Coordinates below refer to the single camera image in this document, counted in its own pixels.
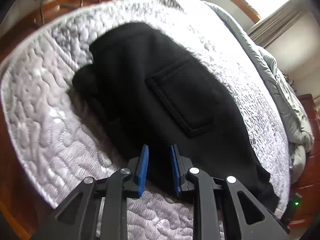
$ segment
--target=wooden floor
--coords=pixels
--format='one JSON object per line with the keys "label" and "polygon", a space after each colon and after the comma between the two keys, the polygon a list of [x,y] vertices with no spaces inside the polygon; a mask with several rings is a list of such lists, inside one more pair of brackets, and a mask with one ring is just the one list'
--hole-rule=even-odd
{"label": "wooden floor", "polygon": [[[55,18],[72,11],[70,8],[61,6],[58,9],[58,4],[69,3],[78,5],[79,1],[56,0],[49,5],[45,5],[45,23],[49,23]],[[84,0],[84,6],[97,2],[98,0]],[[0,62],[21,41],[38,29],[33,22],[34,18],[40,22],[40,13],[33,12],[23,18],[0,39]],[[50,214],[52,209],[33,189],[24,170],[20,166],[7,132],[2,111],[0,113],[0,142],[0,211],[18,237],[27,240],[38,227],[39,223]]]}

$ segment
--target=wooden dresser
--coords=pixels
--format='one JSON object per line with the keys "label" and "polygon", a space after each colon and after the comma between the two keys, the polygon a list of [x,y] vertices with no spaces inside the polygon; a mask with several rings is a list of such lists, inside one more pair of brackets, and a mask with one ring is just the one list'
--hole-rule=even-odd
{"label": "wooden dresser", "polygon": [[298,96],[307,112],[315,144],[307,153],[305,169],[298,181],[291,186],[292,192],[302,195],[290,227],[308,226],[320,212],[320,117],[311,94]]}

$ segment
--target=gray comforter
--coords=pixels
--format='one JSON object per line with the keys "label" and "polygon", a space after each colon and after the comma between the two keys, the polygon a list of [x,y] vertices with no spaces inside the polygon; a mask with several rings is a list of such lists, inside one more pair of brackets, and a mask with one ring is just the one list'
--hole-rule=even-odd
{"label": "gray comforter", "polygon": [[279,110],[289,140],[291,183],[297,181],[306,164],[306,152],[313,147],[314,137],[307,114],[292,88],[277,67],[276,59],[257,46],[242,27],[221,7],[206,4],[225,22],[256,67]]}

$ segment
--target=quilted fabric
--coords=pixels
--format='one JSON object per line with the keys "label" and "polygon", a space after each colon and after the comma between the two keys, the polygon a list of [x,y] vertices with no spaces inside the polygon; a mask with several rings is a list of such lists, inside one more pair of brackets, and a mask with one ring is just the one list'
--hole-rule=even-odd
{"label": "quilted fabric", "polygon": [[[146,22],[170,36],[227,87],[258,159],[271,173],[281,216],[290,176],[279,112],[238,41],[198,0],[114,0],[82,8],[42,27],[2,62],[4,116],[17,157],[34,187],[56,207],[83,178],[101,179],[125,166],[73,91],[71,80],[76,70],[92,62],[89,44],[130,21]],[[129,239],[192,239],[192,206],[152,185],[141,199],[128,199],[127,214]]]}

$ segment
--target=metal screw head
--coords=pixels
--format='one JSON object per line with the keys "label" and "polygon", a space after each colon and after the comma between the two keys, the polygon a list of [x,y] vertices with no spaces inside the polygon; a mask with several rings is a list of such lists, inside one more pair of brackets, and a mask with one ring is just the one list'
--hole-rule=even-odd
{"label": "metal screw head", "polygon": [[229,183],[235,183],[237,179],[234,176],[228,176],[227,177],[227,182]]}
{"label": "metal screw head", "polygon": [[195,167],[190,168],[189,171],[190,171],[192,174],[198,174],[198,173],[199,173],[199,169],[198,169],[198,168],[195,168]]}
{"label": "metal screw head", "polygon": [[120,172],[121,172],[121,174],[129,174],[131,171],[129,168],[123,168],[123,169],[121,169]]}
{"label": "metal screw head", "polygon": [[93,177],[86,177],[86,178],[84,178],[83,182],[85,184],[90,184],[93,182]]}

